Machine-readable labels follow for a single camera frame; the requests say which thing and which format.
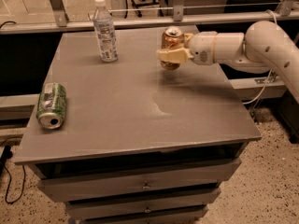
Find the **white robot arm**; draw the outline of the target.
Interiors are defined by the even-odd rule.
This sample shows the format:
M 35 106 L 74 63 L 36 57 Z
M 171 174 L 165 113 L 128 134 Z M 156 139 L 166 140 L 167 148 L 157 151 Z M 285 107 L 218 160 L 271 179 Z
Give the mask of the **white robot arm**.
M 235 70 L 255 74 L 272 69 L 299 102 L 299 48 L 277 24 L 257 21 L 245 33 L 197 34 L 170 26 L 165 33 L 174 44 L 157 52 L 160 61 L 192 61 L 198 65 L 224 63 Z

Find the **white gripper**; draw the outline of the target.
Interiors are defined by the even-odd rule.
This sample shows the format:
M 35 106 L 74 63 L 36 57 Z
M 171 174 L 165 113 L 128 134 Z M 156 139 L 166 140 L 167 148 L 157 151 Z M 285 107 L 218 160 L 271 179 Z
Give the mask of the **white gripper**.
M 191 59 L 199 65 L 212 65 L 217 32 L 201 32 L 196 35 L 184 34 L 184 47 L 179 49 L 160 49 L 158 58 L 168 63 L 185 63 Z

